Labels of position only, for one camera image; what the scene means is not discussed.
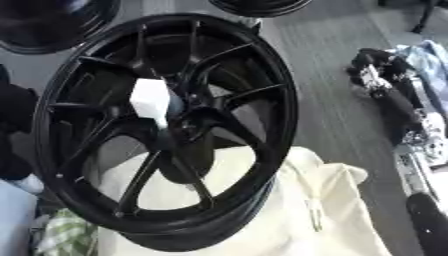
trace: rim lip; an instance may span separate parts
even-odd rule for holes
[[[84,43],[89,38],[94,37],[101,33],[105,27],[112,22],[117,16],[120,10],[121,0],[111,0],[112,4],[107,11],[99,13],[91,18],[89,25],[85,28],[85,33],[74,36],[69,41],[56,42],[44,46],[21,46],[18,44],[10,43],[8,41],[0,40],[0,47],[3,49],[23,55],[40,55],[40,54],[52,54],[59,51],[67,50],[77,45]]]
[[[89,42],[80,47],[71,57],[59,68],[56,74],[50,81],[43,96],[40,98],[38,106],[34,115],[33,131],[35,140],[35,149],[37,156],[38,172],[46,182],[49,184],[50,190],[52,190],[57,197],[72,211],[80,215],[81,217],[94,222],[100,226],[104,226],[109,229],[114,229],[124,233],[150,233],[150,234],[175,234],[185,232],[186,229],[198,225],[206,224],[207,221],[218,218],[220,215],[244,204],[252,199],[251,193],[240,193],[234,200],[227,200],[226,204],[221,207],[219,211],[204,211],[194,218],[183,219],[178,221],[167,222],[145,222],[142,220],[128,220],[121,219],[121,222],[117,222],[116,218],[107,212],[99,212],[95,205],[89,205],[87,201],[82,201],[80,195],[76,192],[65,187],[63,183],[58,181],[54,175],[50,175],[49,171],[54,170],[55,163],[53,161],[53,153],[50,147],[50,134],[45,131],[44,127],[49,126],[49,118],[47,112],[47,105],[51,99],[55,98],[55,95],[61,91],[65,81],[68,79],[67,75],[70,71],[73,71],[76,67],[74,63],[78,57],[83,53],[91,53],[101,48],[102,46],[113,42],[117,38],[126,35],[129,32],[135,31],[138,25],[148,24],[152,22],[173,22],[173,21],[188,21],[188,19],[199,19],[203,22],[218,23],[222,27],[227,27],[229,33],[233,33],[236,37],[250,40],[254,43],[254,47],[257,46],[257,51],[260,54],[263,52],[263,59],[269,62],[272,67],[272,71],[276,73],[277,77],[281,77],[285,83],[285,88],[282,90],[282,98],[287,104],[284,104],[285,112],[283,124],[288,125],[289,128],[284,128],[282,136],[278,136],[277,143],[280,145],[280,149],[276,151],[277,155],[273,158],[272,162],[266,164],[264,169],[259,170],[257,180],[251,181],[252,191],[260,191],[263,189],[274,177],[278,167],[280,167],[283,159],[289,151],[292,145],[292,141],[295,135],[297,119],[298,119],[298,102],[297,94],[294,85],[293,78],[283,60],[277,54],[277,52],[262,38],[255,35],[250,29],[243,28],[238,24],[229,22],[224,19],[202,15],[202,14],[165,14],[143,17],[137,20],[133,20],[119,26],[116,26],[100,35],[96,38],[92,38]]]
[[[227,3],[223,0],[209,0],[210,3],[220,8],[223,11],[239,15],[245,17],[254,17],[254,18],[267,18],[267,17],[277,17],[286,15],[297,10],[300,10],[310,4],[312,0],[298,0],[297,2],[291,3],[289,5],[285,5],[282,7],[274,8],[274,9],[242,9],[239,8],[236,4]]]

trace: black rim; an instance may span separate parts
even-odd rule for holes
[[[275,17],[302,9],[312,0],[210,0],[218,8],[245,17]]]
[[[207,50],[204,42],[214,49]],[[113,87],[95,83],[100,75],[111,76]],[[257,160],[248,173],[223,193],[211,196],[180,151],[157,149],[154,122],[138,119],[127,104],[139,77],[165,79],[188,106],[169,120],[177,143],[190,145],[213,127],[223,127],[253,149]],[[232,93],[210,96],[211,83],[233,84]],[[231,110],[258,100],[268,102],[272,113],[264,139],[231,114]],[[98,35],[60,68],[36,110],[37,159],[46,184],[85,219],[124,233],[185,233],[223,218],[269,186],[291,146],[297,109],[294,83],[285,64],[249,29],[206,15],[145,17]],[[196,127],[194,132],[185,135],[185,122]],[[139,140],[150,152],[146,167],[141,167],[120,202],[98,192],[78,171],[87,156],[118,135]],[[167,155],[175,156],[179,172],[198,192],[200,204],[167,211],[139,209],[136,197],[156,170],[156,163],[164,163]],[[261,205],[252,204],[251,211]]]
[[[85,42],[88,38],[94,36],[95,34],[101,32],[107,24],[109,24],[117,15],[120,9],[120,0],[112,0],[108,1],[106,5],[100,5],[95,3],[91,3],[86,7],[76,11],[75,13],[67,14],[71,16],[61,17],[61,20],[49,20],[52,24],[39,24],[36,26],[38,29],[44,30],[48,29],[55,22],[66,21],[66,19],[72,19],[67,23],[66,27],[63,28],[66,31],[71,31],[70,37],[61,36],[57,32],[53,32],[54,39],[51,42],[48,42],[48,39],[44,40],[44,42],[39,42],[36,40],[34,45],[27,44],[18,44],[14,42],[14,40],[5,38],[0,40],[0,47],[14,53],[18,54],[26,54],[26,55],[35,55],[35,54],[50,54],[58,51],[66,50],[71,47],[77,46],[83,42]],[[69,27],[72,24],[78,25],[77,27]]]

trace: wheel rim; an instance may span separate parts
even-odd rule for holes
[[[199,42],[199,37],[201,42],[208,37],[218,38],[217,41],[225,42],[223,45],[227,45],[228,48],[215,47],[217,52],[204,53],[205,47],[195,47]],[[181,38],[179,40],[182,43],[179,45],[188,43],[188,54],[182,60],[182,65],[177,65],[172,57],[160,58],[155,53],[148,53],[150,49],[168,47],[167,44],[170,40],[176,42],[176,38]],[[158,43],[163,45],[160,46],[162,48],[156,47]],[[132,45],[136,45],[130,50],[132,54],[127,54],[124,49],[130,49],[129,47]],[[167,51],[155,50],[154,52],[166,54]],[[262,87],[250,90],[240,89],[239,92],[233,91],[233,94],[212,97],[212,100],[209,97],[201,96],[201,102],[198,105],[191,102],[190,96],[204,92],[204,85],[208,87],[212,82],[220,83],[220,79],[214,77],[219,77],[219,74],[224,72],[222,70],[230,69],[227,67],[229,63],[230,66],[235,65],[230,60],[241,58],[246,63],[245,65],[255,65],[260,69],[262,72],[259,72],[257,77],[266,78],[269,84],[263,84]],[[163,63],[164,61],[169,62],[170,65],[166,65]],[[83,87],[84,81],[88,80],[86,74],[89,74],[87,77],[91,77],[92,74],[98,75],[97,70],[107,70],[106,73],[119,74],[117,77],[114,76],[114,81],[118,84],[116,79],[122,79],[123,86],[107,90],[101,86],[97,88],[95,84],[95,86],[92,85],[93,83],[86,83],[88,86]],[[82,176],[82,173],[76,171],[82,168],[87,155],[92,154],[92,150],[81,150],[81,148],[92,149],[92,146],[100,145],[113,136],[123,134],[136,138],[150,149],[151,145],[157,144],[154,143],[157,136],[156,139],[151,137],[153,121],[136,118],[135,113],[127,106],[128,94],[132,90],[133,82],[138,77],[163,77],[170,88],[176,94],[182,95],[183,101],[189,105],[188,110],[184,110],[178,116],[170,119],[170,130],[173,131],[176,140],[188,144],[196,137],[202,138],[202,136],[196,135],[202,135],[204,131],[208,132],[215,126],[224,126],[225,129],[230,129],[233,134],[242,138],[254,149],[257,161],[251,170],[236,184],[212,198],[200,179],[192,177],[194,182],[191,183],[196,191],[199,191],[201,203],[168,211],[143,209],[135,211],[135,207],[138,207],[135,201],[135,191],[141,192],[141,184],[134,186],[135,193],[130,193],[130,195],[134,195],[133,198],[129,197],[129,201],[121,203],[107,198],[97,191]],[[267,128],[265,141],[254,136],[237,118],[225,113],[229,109],[260,99],[271,102],[273,106],[272,127]],[[253,200],[256,194],[260,194],[261,191],[266,190],[267,186],[270,186],[276,170],[291,146],[296,128],[297,108],[294,83],[286,66],[276,52],[249,29],[205,15],[178,14],[145,17],[122,24],[93,38],[74,53],[57,72],[42,96],[35,115],[34,130],[39,169],[48,187],[71,210],[95,224],[131,234],[173,235],[181,230],[185,232],[193,230],[192,232],[194,232],[195,227],[203,227],[207,223],[216,222],[232,210],[244,206]],[[101,116],[101,118],[95,119],[92,116]],[[72,122],[70,139],[65,139],[66,132],[61,131],[63,130],[61,122],[66,123],[67,118]],[[200,127],[199,132],[195,133],[195,136],[186,136],[188,140],[183,140],[185,136],[177,136],[175,132],[185,120],[200,122],[197,125]],[[110,126],[112,123],[120,124],[119,128]],[[100,137],[91,140],[92,137],[95,137],[93,135]],[[63,151],[67,151],[69,147],[74,150],[64,153]],[[152,150],[151,153],[151,150],[149,150],[150,157],[146,162],[162,161],[159,156],[166,152]],[[142,172],[145,178],[137,180],[136,183],[147,181],[153,171]],[[256,212],[256,209],[261,207],[267,193],[264,195],[258,199],[259,204],[251,206],[255,207],[252,212]],[[247,218],[250,219],[253,215],[249,214]],[[232,232],[228,232],[229,234],[223,235],[217,240],[221,241],[233,234],[235,228],[233,229]],[[215,239],[213,242],[195,247],[208,246],[219,241]]]
[[[210,0],[218,8],[245,17],[275,17],[302,9],[312,0]]]

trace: white cloth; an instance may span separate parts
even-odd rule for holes
[[[37,197],[0,180],[0,255],[28,255]]]
[[[108,171],[102,191],[112,198],[120,197],[144,157],[137,156]],[[247,147],[217,151],[215,165],[205,177],[212,194],[224,191],[244,175],[253,160]],[[313,152],[292,148],[260,213],[229,239],[197,251],[167,253],[100,229],[99,256],[390,256],[357,189],[366,178],[362,169],[324,164]],[[195,192],[169,183],[160,173],[152,177],[142,194],[140,207],[150,209],[197,201]]]

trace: wheel spoke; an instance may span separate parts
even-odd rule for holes
[[[215,126],[221,127],[246,142],[256,153],[258,158],[269,157],[271,152],[266,144],[253,134],[244,124],[233,114],[215,110],[210,118],[216,120]]]
[[[90,65],[95,68],[104,68],[113,71],[125,71],[135,75],[135,71],[131,67],[111,60],[92,56],[80,56],[78,60],[84,65]]]
[[[146,25],[138,28],[137,45],[134,59],[132,60],[132,69],[141,77],[154,77],[157,73],[148,59],[148,46],[146,44]]]
[[[264,88],[257,88],[241,93],[229,94],[218,97],[217,102],[223,102],[224,108],[228,110],[236,109],[242,105],[254,102],[256,100],[270,99],[275,97],[276,93],[283,88],[283,84],[272,85]]]
[[[194,65],[192,71],[188,75],[183,75],[184,82],[187,86],[197,86],[195,81],[200,79],[204,72],[210,71],[210,67],[216,68],[216,66],[219,66],[226,60],[245,57],[251,52],[252,48],[252,44],[245,44],[201,60]]]
[[[210,193],[207,186],[205,186],[204,182],[201,180],[197,172],[191,167],[188,161],[184,159],[180,153],[175,153],[173,157],[173,164],[189,181],[189,184],[193,185],[201,200],[201,206],[204,209],[213,208],[215,204],[213,195]]]
[[[62,164],[59,169],[58,174],[70,175],[75,173],[80,173],[73,171],[72,168],[81,168],[82,163],[91,155],[95,150],[105,142],[106,139],[112,136],[112,131],[114,128],[114,119],[104,119],[102,120],[80,143],[75,153],[72,154],[68,160]]]
[[[133,213],[135,209],[137,209],[138,196],[148,180],[156,172],[161,153],[161,151],[148,153],[145,161],[140,166],[139,170],[135,174],[131,183],[129,183],[129,186],[118,202],[118,207],[115,209],[116,216],[123,216],[123,214]]]
[[[103,109],[99,106],[74,103],[74,102],[57,102],[49,105],[49,110],[52,112],[57,111],[81,111],[86,113],[101,113]]]
[[[146,42],[145,42],[146,26],[142,25],[137,33],[137,48],[135,52],[135,59],[144,60],[146,58]]]
[[[199,28],[201,27],[200,21],[193,21],[192,31],[190,35],[190,63],[199,62]]]

